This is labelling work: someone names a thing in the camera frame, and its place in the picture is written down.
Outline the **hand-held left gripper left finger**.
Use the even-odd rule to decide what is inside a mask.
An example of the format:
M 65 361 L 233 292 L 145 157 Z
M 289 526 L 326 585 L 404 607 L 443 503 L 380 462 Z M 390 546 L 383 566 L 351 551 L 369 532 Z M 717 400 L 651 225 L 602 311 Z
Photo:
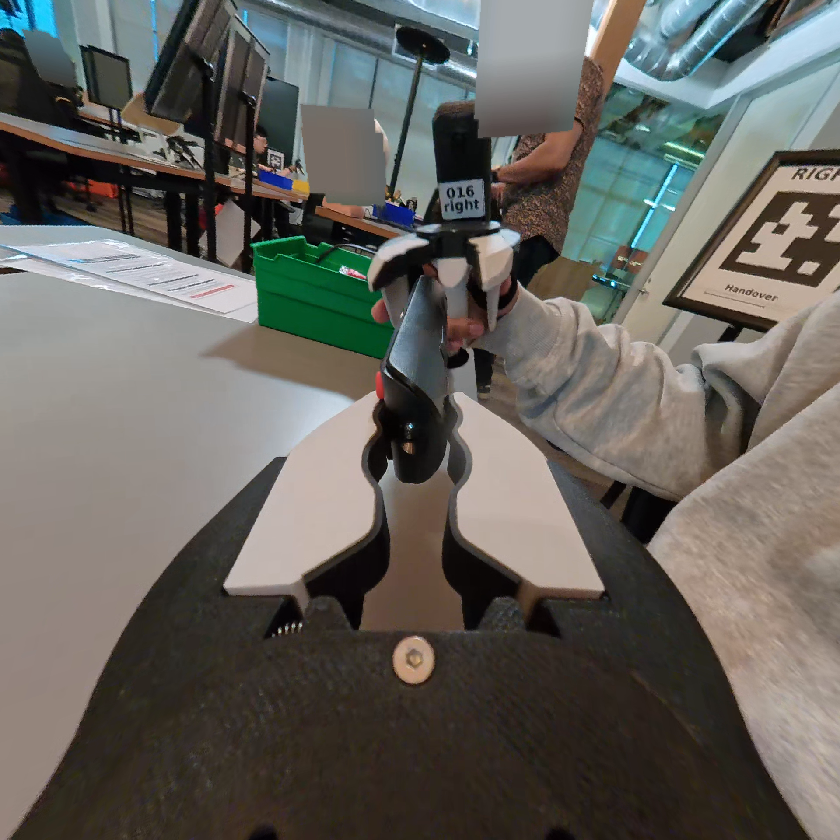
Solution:
M 379 409 L 368 394 L 291 450 L 227 575 L 227 595 L 288 595 L 302 611 L 325 595 L 363 610 L 390 555 Z

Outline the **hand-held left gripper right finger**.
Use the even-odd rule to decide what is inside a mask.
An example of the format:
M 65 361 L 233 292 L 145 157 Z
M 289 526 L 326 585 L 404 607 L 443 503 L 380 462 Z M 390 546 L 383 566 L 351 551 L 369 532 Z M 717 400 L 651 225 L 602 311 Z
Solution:
M 525 617 L 544 600 L 599 600 L 605 585 L 539 448 L 462 392 L 448 418 L 443 569 L 463 616 L 498 597 Z

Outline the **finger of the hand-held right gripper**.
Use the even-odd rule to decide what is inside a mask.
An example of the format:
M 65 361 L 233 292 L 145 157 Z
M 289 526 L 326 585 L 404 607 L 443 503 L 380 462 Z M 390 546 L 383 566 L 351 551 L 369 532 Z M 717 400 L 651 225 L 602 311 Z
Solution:
M 510 278 L 513 258 L 519 248 L 518 231 L 494 231 L 471 238 L 471 254 L 479 282 L 485 295 L 487 328 L 497 326 L 501 285 Z
M 371 260 L 367 280 L 371 293 L 379 292 L 387 318 L 398 328 L 411 295 L 409 275 L 430 260 L 430 240 L 416 234 L 388 239 Z

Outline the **black remote control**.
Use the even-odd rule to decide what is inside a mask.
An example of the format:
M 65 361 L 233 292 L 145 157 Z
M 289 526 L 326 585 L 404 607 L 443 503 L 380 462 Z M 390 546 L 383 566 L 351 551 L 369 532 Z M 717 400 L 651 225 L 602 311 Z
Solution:
M 381 364 L 381 428 L 395 476 L 405 484 L 432 478 L 452 432 L 446 327 L 443 288 L 420 276 Z

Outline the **person's right forearm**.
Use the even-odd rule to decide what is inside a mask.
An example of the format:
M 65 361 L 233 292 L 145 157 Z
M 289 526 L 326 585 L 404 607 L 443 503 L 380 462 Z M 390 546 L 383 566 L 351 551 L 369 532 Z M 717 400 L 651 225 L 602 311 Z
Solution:
M 500 356 L 522 421 L 563 452 L 671 500 L 744 453 L 773 377 L 764 343 L 708 343 L 692 361 L 634 342 L 564 298 L 519 291 L 478 345 Z

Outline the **person's right hand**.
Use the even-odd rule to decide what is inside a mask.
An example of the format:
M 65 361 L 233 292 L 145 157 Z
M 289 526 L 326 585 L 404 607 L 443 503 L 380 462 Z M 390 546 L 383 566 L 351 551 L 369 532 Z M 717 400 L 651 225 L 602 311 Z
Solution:
M 384 299 L 378 300 L 371 309 L 371 316 L 375 322 L 394 322 L 387 310 Z M 487 330 L 487 312 L 476 300 L 468 296 L 467 309 L 461 317 L 453 317 L 451 311 L 447 311 L 446 346 L 449 351 L 458 351 L 467 348 L 477 341 Z

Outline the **green plastic bin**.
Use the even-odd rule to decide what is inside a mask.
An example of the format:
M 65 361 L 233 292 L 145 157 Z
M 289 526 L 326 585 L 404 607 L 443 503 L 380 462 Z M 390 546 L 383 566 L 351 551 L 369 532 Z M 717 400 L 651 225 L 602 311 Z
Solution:
M 390 323 L 375 322 L 380 299 L 368 280 L 339 273 L 349 266 L 367 277 L 373 251 L 309 245 L 302 236 L 252 244 L 260 326 L 381 360 L 392 339 Z

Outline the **black pole with round disc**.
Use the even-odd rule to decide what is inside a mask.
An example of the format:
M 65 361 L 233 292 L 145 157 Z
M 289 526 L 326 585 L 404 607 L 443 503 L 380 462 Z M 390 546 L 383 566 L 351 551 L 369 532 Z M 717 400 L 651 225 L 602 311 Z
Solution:
M 395 30 L 395 41 L 403 50 L 415 58 L 415 69 L 409 89 L 399 141 L 396 147 L 392 176 L 387 188 L 388 196 L 396 199 L 396 187 L 401 170 L 406 139 L 413 116 L 420 76 L 425 65 L 438 67 L 450 59 L 450 51 L 443 40 L 420 28 L 401 25 Z

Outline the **dark background monitor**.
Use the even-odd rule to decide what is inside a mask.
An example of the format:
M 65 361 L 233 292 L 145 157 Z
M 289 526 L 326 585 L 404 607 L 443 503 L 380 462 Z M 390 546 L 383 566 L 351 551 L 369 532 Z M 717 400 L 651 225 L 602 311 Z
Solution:
M 285 167 L 294 162 L 299 88 L 268 76 L 259 106 L 258 125 L 266 131 L 268 150 L 283 154 Z

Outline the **tilted monitor on stand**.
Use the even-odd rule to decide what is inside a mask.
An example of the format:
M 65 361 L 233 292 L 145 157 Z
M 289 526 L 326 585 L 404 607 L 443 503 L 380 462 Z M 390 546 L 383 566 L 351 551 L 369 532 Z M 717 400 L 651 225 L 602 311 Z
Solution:
M 224 148 L 245 157 L 241 267 L 247 274 L 253 265 L 250 243 L 257 164 L 257 110 L 266 82 L 268 57 L 266 47 L 246 23 L 234 14 L 228 23 L 217 63 L 213 140 L 219 149 Z

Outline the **printed paper sheet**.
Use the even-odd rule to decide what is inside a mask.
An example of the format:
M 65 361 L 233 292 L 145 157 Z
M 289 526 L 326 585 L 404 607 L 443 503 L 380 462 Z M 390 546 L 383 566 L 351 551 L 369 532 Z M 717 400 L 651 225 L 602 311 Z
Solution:
M 2 267 L 87 287 L 257 322 L 256 283 L 204 261 L 196 264 L 118 240 L 2 247 Z

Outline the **large monitor on stand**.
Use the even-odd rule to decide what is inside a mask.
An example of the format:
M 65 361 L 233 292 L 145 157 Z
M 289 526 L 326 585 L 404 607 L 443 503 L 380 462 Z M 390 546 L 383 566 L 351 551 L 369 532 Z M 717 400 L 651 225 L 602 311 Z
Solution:
M 197 113 L 204 144 L 206 254 L 217 262 L 214 85 L 217 60 L 235 17 L 228 1 L 184 1 L 143 94 L 150 116 L 184 124 Z

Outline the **framed marker sign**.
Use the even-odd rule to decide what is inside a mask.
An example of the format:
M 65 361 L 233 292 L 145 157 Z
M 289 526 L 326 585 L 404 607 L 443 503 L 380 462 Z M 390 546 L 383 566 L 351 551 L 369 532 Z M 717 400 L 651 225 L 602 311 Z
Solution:
M 839 151 L 774 153 L 663 304 L 767 332 L 839 286 Z

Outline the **small background monitor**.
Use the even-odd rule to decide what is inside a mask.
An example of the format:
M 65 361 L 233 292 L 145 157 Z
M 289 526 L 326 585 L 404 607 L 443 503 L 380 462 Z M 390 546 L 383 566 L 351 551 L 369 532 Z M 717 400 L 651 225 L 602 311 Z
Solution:
M 81 45 L 80 57 L 88 102 L 108 111 L 112 137 L 126 144 L 122 110 L 133 95 L 128 59 L 92 45 Z

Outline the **silver ventilation duct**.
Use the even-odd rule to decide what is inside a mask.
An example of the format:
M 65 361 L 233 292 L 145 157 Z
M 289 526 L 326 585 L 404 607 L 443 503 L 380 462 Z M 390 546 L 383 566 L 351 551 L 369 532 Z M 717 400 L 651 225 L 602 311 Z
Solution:
M 657 81 L 680 81 L 712 59 L 732 64 L 761 47 L 775 1 L 661 2 L 651 24 L 640 22 L 624 60 Z

